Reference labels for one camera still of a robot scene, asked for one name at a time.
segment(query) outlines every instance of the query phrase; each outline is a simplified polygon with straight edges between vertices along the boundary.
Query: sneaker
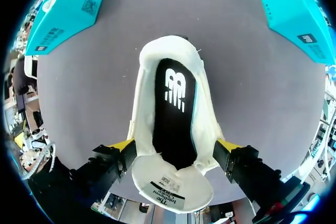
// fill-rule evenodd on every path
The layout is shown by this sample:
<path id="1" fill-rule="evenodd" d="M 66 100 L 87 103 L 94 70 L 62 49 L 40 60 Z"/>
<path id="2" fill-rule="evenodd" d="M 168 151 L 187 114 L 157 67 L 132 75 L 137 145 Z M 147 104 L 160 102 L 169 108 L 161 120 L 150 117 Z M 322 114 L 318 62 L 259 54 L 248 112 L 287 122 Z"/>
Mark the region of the sneaker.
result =
<path id="1" fill-rule="evenodd" d="M 213 198 L 204 177 L 218 166 L 217 139 L 224 139 L 196 48 L 179 36 L 149 42 L 140 69 L 128 139 L 137 158 L 132 177 L 140 194 L 180 213 L 197 211 Z"/>

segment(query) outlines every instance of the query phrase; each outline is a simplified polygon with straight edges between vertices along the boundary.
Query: black insole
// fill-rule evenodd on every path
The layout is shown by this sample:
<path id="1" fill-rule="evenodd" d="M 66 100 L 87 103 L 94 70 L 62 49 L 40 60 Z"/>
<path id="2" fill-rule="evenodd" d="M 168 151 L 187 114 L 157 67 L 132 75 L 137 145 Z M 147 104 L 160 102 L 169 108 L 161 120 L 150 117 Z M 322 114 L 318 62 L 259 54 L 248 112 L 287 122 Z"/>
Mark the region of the black insole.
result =
<path id="1" fill-rule="evenodd" d="M 177 170 L 191 166 L 197 153 L 191 138 L 196 81 L 181 63 L 159 62 L 155 76 L 153 145 Z"/>

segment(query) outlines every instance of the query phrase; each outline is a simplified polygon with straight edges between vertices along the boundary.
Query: gray surface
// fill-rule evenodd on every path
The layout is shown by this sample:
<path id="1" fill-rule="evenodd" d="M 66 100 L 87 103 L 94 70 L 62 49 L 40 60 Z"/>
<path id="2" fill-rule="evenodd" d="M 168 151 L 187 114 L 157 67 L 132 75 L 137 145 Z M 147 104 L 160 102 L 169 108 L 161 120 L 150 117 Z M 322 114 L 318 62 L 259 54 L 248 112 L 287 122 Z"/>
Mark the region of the gray surface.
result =
<path id="1" fill-rule="evenodd" d="M 267 27 L 260 0 L 104 0 L 97 23 L 40 57 L 40 107 L 60 160 L 78 168 L 99 144 L 125 140 L 139 52 L 188 35 L 201 49 L 226 139 L 252 145 L 284 175 L 301 163 L 322 109 L 324 66 Z M 220 169 L 212 204 L 243 197 Z M 130 173 L 112 191 L 142 201 Z"/>

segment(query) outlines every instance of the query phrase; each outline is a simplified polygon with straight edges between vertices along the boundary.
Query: shoe tongue label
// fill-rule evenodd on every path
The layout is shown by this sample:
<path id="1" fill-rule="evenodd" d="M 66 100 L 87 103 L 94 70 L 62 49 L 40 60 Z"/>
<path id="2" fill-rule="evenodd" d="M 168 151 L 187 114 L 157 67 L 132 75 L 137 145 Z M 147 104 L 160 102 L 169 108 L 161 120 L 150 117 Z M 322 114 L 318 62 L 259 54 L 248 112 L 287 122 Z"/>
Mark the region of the shoe tongue label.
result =
<path id="1" fill-rule="evenodd" d="M 162 188 L 161 186 L 154 183 L 153 181 L 148 183 L 142 189 L 142 191 L 145 194 L 147 194 L 148 196 L 150 196 L 154 200 L 154 203 L 155 202 L 160 202 L 161 204 L 163 204 L 165 206 L 168 206 L 168 207 L 171 207 L 171 208 L 174 208 L 174 209 L 178 209 L 178 210 L 182 210 L 183 207 L 184 207 L 184 202 L 185 202 L 184 197 L 182 197 L 181 195 L 172 193 L 171 191 L 168 191 L 168 190 Z"/>

